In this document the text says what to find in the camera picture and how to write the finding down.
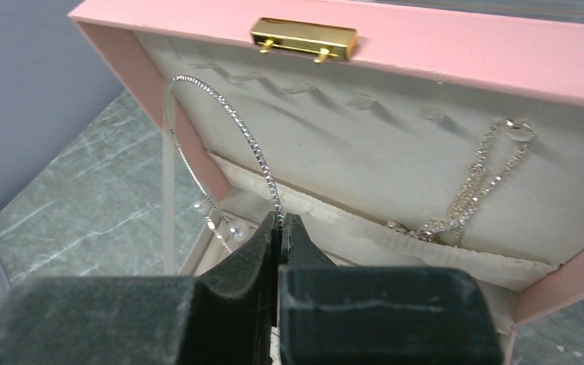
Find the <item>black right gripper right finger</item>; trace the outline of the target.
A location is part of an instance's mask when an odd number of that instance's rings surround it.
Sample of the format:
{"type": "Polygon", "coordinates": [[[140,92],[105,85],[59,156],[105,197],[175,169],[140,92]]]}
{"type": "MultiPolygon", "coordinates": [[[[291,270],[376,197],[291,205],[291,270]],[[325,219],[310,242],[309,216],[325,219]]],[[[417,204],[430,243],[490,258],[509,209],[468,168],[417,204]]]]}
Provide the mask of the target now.
{"type": "Polygon", "coordinates": [[[339,266],[287,214],[279,268],[284,364],[501,364],[476,280],[454,268],[339,266]]]}

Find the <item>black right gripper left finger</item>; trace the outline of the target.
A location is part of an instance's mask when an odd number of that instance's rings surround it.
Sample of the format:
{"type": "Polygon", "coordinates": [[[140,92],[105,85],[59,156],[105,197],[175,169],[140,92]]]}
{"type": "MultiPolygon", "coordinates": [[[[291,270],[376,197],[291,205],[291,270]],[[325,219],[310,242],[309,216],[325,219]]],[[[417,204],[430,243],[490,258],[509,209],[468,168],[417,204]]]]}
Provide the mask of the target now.
{"type": "Polygon", "coordinates": [[[0,364],[268,364],[278,219],[198,277],[48,277],[0,305],[0,364]]]}

